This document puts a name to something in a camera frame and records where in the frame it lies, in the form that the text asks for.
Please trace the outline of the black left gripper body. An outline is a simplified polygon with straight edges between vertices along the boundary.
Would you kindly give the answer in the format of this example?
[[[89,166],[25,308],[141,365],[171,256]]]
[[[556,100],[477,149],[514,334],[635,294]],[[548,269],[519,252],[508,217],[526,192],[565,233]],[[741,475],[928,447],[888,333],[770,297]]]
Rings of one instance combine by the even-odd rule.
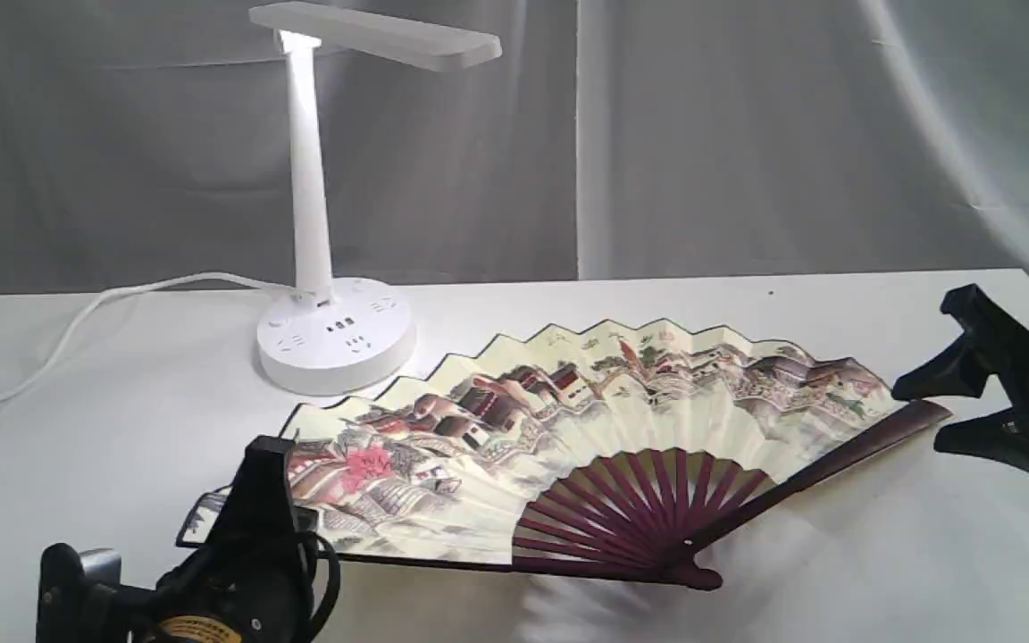
[[[311,530],[201,546],[151,590],[86,587],[78,550],[40,559],[40,642],[311,642],[340,593],[340,561]]]

